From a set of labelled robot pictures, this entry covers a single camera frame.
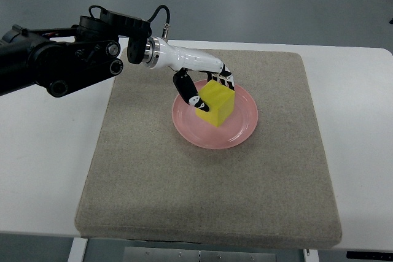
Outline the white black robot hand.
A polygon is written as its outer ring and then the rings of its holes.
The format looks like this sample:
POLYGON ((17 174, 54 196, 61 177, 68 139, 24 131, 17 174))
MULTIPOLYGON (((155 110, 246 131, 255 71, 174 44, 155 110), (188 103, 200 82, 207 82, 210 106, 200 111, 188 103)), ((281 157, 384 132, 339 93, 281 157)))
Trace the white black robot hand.
POLYGON ((149 69, 169 67, 174 71, 173 83, 181 98, 190 106, 204 112, 210 108, 202 100, 188 71, 204 72, 207 81, 215 80, 231 90, 235 89, 233 74, 223 61, 196 49, 169 45, 164 39, 148 39, 142 63, 149 69))

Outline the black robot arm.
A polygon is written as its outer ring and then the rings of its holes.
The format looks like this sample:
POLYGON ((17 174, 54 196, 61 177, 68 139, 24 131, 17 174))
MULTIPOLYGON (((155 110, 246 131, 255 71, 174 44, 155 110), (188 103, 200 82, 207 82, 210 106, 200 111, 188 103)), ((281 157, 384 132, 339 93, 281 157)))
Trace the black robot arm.
POLYGON ((1 94, 31 85, 59 98, 119 75, 119 38, 128 38, 128 60, 139 64, 151 35, 150 22, 101 9, 70 28, 13 25, 1 38, 1 94))

